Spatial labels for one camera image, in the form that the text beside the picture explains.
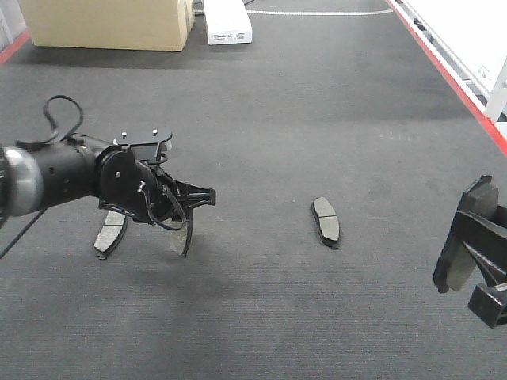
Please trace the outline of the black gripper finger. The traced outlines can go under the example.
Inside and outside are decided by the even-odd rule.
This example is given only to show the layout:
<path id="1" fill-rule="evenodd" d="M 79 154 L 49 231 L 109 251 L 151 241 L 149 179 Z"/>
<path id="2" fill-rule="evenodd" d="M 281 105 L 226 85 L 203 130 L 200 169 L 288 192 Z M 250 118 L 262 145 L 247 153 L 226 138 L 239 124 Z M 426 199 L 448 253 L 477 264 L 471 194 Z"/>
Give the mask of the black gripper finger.
<path id="1" fill-rule="evenodd" d="M 490 328 L 506 324 L 506 283 L 496 286 L 478 284 L 468 308 Z"/>
<path id="2" fill-rule="evenodd" d="M 477 264 L 487 285 L 506 282 L 506 209 L 490 218 L 457 211 L 455 232 Z"/>

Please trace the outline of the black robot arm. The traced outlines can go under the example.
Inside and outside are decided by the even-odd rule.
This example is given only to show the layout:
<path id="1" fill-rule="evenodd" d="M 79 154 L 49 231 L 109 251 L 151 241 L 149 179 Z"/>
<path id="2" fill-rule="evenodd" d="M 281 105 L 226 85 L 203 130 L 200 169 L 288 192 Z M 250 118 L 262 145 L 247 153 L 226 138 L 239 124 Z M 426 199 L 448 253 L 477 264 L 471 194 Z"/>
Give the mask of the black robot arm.
<path id="1" fill-rule="evenodd" d="M 101 209 L 165 227 L 215 204 L 215 190 L 174 180 L 161 167 L 170 138 L 106 142 L 74 133 L 58 142 L 1 149 L 1 221 L 86 196 Z"/>

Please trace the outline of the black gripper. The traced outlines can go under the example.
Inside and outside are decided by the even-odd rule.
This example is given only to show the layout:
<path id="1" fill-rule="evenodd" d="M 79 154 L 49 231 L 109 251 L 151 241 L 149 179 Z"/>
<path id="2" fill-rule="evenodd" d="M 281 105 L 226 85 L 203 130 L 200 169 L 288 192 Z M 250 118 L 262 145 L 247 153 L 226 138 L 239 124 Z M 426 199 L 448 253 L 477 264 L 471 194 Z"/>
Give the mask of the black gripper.
<path id="1" fill-rule="evenodd" d="M 98 208 L 126 215 L 137 222 L 155 224 L 175 217 L 183 209 L 215 206 L 213 188 L 175 181 L 174 196 L 153 170 L 137 161 L 131 150 L 114 150 L 98 166 Z"/>

